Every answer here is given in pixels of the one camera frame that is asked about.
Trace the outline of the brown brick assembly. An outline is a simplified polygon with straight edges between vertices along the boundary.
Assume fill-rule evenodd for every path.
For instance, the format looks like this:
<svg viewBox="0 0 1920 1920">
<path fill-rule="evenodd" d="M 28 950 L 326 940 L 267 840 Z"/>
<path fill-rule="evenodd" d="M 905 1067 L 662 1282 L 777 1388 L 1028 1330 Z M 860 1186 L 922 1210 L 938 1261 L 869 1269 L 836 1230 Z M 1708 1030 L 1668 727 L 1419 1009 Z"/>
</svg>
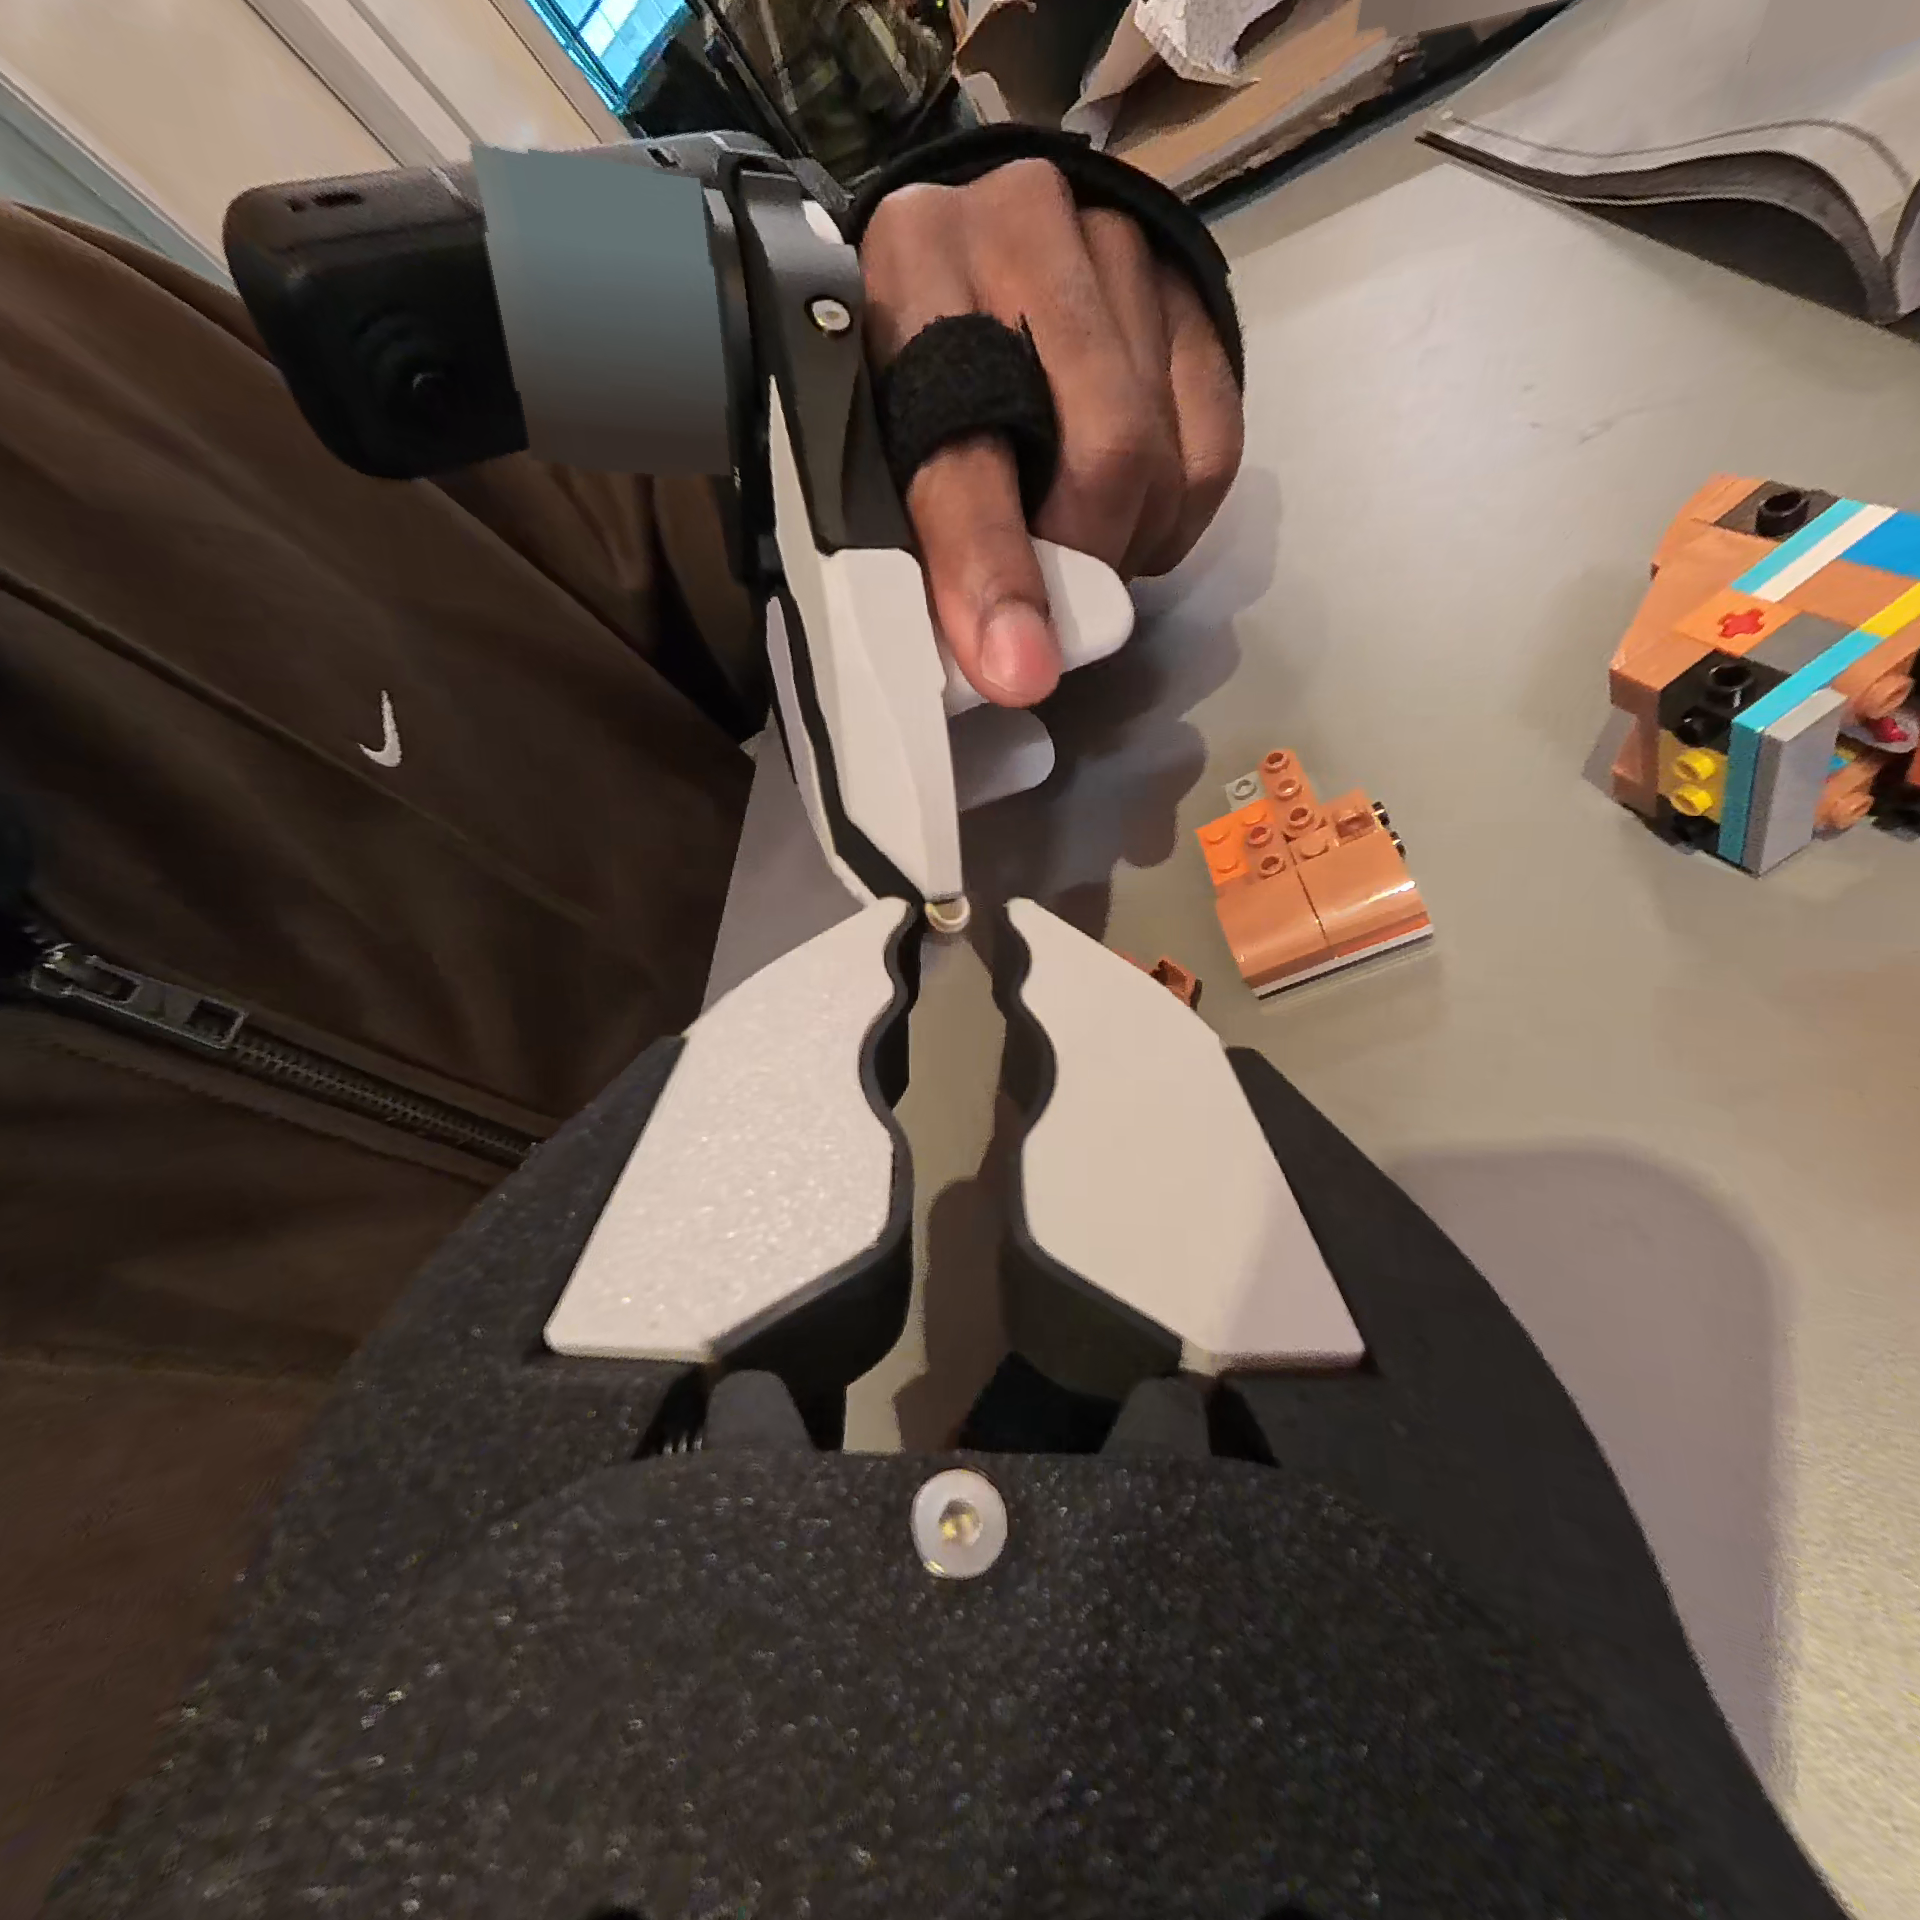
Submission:
<svg viewBox="0 0 1920 1920">
<path fill-rule="evenodd" d="M 1435 936 L 1388 809 L 1362 786 L 1323 794 L 1289 749 L 1229 781 L 1229 809 L 1197 846 L 1233 960 L 1261 998 Z"/>
</svg>

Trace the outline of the grey instruction booklet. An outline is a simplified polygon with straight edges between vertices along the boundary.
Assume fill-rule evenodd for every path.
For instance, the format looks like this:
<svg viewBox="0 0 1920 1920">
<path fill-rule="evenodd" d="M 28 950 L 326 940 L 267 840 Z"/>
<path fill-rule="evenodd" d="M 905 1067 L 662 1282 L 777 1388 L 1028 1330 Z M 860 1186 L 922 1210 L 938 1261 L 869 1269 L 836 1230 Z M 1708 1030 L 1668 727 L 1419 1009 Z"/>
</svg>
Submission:
<svg viewBox="0 0 1920 1920">
<path fill-rule="evenodd" d="M 1751 203 L 1918 312 L 1918 3 L 1570 3 L 1423 129 L 1573 205 Z"/>
</svg>

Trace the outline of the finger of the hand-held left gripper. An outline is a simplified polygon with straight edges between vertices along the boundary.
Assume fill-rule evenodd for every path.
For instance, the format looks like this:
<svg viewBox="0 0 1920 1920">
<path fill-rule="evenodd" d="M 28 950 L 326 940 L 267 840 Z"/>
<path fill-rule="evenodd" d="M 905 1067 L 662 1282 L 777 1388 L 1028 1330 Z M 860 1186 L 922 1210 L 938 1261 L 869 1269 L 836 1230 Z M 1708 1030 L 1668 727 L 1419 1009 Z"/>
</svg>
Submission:
<svg viewBox="0 0 1920 1920">
<path fill-rule="evenodd" d="M 780 583 L 767 605 L 767 654 L 777 681 L 780 732 L 808 821 L 829 872 L 860 901 L 907 897 L 907 882 L 851 827 L 834 775 L 829 727 L 820 707 L 822 559 L 802 488 L 777 382 L 767 380 L 767 474 Z"/>
<path fill-rule="evenodd" d="M 943 667 L 907 553 L 822 559 L 820 707 L 851 827 L 922 901 L 959 901 Z"/>
</svg>

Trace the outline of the multicoloured brick model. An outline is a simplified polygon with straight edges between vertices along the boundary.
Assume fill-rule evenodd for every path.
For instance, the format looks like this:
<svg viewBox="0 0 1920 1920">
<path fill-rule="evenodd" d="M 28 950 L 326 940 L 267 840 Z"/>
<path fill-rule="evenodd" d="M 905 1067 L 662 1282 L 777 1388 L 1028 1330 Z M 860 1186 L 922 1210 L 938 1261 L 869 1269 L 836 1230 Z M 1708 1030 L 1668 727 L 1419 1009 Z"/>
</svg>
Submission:
<svg viewBox="0 0 1920 1920">
<path fill-rule="evenodd" d="M 1714 474 L 1610 658 L 1617 804 L 1769 875 L 1861 823 L 1918 835 L 1918 513 Z"/>
</svg>

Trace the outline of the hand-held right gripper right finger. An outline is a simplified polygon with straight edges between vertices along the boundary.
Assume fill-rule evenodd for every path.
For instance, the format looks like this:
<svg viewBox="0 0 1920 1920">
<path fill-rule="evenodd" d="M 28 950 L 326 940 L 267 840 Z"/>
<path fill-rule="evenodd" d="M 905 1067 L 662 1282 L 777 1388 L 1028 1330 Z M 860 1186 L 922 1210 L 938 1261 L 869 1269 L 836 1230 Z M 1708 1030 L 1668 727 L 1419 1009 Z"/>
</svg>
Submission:
<svg viewBox="0 0 1920 1920">
<path fill-rule="evenodd" d="M 996 998 L 1020 1113 L 1007 1278 L 1040 1369 L 1356 1369 L 1356 1316 L 1200 1011 L 1028 897 L 1007 904 Z"/>
</svg>

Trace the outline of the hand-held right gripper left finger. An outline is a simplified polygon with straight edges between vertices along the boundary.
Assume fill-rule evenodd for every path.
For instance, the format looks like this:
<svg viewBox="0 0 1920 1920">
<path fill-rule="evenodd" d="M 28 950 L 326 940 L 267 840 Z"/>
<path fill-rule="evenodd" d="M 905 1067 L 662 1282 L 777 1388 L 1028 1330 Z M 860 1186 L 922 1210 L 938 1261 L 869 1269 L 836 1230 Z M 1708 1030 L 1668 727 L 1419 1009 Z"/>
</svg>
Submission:
<svg viewBox="0 0 1920 1920">
<path fill-rule="evenodd" d="M 905 901 L 877 901 L 693 1023 L 543 1330 L 549 1352 L 723 1360 L 879 1278 L 907 1222 L 886 1067 L 918 932 Z"/>
</svg>

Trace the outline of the person's left hand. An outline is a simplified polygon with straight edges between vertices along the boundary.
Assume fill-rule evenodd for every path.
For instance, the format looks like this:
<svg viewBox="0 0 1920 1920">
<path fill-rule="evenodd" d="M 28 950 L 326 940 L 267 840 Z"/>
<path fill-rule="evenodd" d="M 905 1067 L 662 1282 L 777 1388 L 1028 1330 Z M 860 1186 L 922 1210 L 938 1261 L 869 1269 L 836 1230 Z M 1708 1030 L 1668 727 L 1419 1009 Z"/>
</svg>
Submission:
<svg viewBox="0 0 1920 1920">
<path fill-rule="evenodd" d="M 860 261 L 882 368 L 968 312 L 1040 348 L 1061 431 L 1046 504 L 1021 507 L 1020 455 L 996 431 L 933 449 L 905 490 L 946 651 L 988 703 L 1033 707 L 1061 680 L 1033 541 L 1128 583 L 1176 571 L 1236 488 L 1242 382 L 1190 275 L 1128 213 L 1081 209 L 1040 157 L 890 192 Z"/>
</svg>

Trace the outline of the person's brown jacket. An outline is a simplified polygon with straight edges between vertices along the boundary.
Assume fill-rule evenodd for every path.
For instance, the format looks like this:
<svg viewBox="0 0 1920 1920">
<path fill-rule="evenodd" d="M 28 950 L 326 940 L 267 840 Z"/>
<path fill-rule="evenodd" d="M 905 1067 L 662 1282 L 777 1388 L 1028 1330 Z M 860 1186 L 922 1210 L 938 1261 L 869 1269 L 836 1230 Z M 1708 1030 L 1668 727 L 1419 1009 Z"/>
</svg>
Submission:
<svg viewBox="0 0 1920 1920">
<path fill-rule="evenodd" d="M 351 1355 L 696 1011 L 748 631 L 705 483 L 359 476 L 233 289 L 5 205 L 5 1917 Z"/>
</svg>

